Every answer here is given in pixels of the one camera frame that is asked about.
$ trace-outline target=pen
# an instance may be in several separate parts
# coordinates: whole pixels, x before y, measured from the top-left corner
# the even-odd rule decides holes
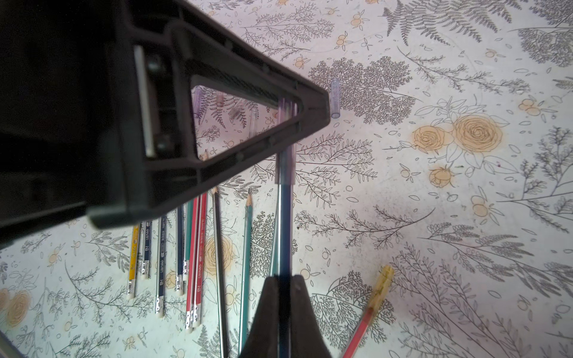
[[[372,321],[374,321],[374,318],[378,315],[378,311],[386,298],[386,294],[388,293],[388,290],[390,290],[390,284],[392,283],[393,278],[394,269],[389,265],[384,266],[382,272],[380,272],[380,276],[378,276],[376,285],[372,289],[372,293],[370,294],[370,299],[364,309],[362,319],[360,319],[360,323],[358,324],[350,343],[348,343],[348,347],[344,352],[343,358],[352,358],[358,349],[358,345],[360,344],[360,341],[362,341],[362,337],[366,333],[368,326],[370,326]]]

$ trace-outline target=yellow pencil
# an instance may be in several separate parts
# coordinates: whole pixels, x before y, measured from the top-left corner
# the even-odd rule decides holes
[[[131,234],[131,258],[129,259],[129,281],[127,282],[127,298],[135,297],[135,269],[138,263],[139,225],[134,226]]]

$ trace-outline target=blue pencil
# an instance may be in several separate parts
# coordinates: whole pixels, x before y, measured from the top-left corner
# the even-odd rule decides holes
[[[241,287],[241,320],[239,323],[239,353],[247,341],[249,322],[250,241],[253,226],[253,198],[249,194],[245,206],[245,243],[243,245],[243,277]]]

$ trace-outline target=green pencil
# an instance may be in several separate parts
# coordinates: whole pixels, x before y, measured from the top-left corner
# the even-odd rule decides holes
[[[243,277],[241,287],[241,321],[239,323],[239,353],[247,341],[249,322],[250,241],[253,226],[253,198],[249,194],[245,206],[245,243],[243,245]]]
[[[187,212],[185,213],[185,220],[187,222],[185,229],[185,259],[183,260],[183,279],[185,281],[189,278],[189,257],[191,248],[191,222],[193,221],[193,200],[187,203]]]

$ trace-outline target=pen cap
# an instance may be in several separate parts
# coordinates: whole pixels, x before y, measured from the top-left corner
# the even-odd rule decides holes
[[[334,119],[340,117],[340,80],[333,78],[330,83],[330,115]]]
[[[386,298],[386,294],[390,290],[390,285],[392,284],[393,278],[394,269],[390,265],[384,266],[380,272],[380,276],[378,276],[376,285],[372,288],[372,295],[370,295],[370,299],[368,300],[367,308],[373,308],[374,310],[374,314],[370,320],[373,320],[374,317],[376,317],[378,314],[378,311],[380,310],[380,307]]]

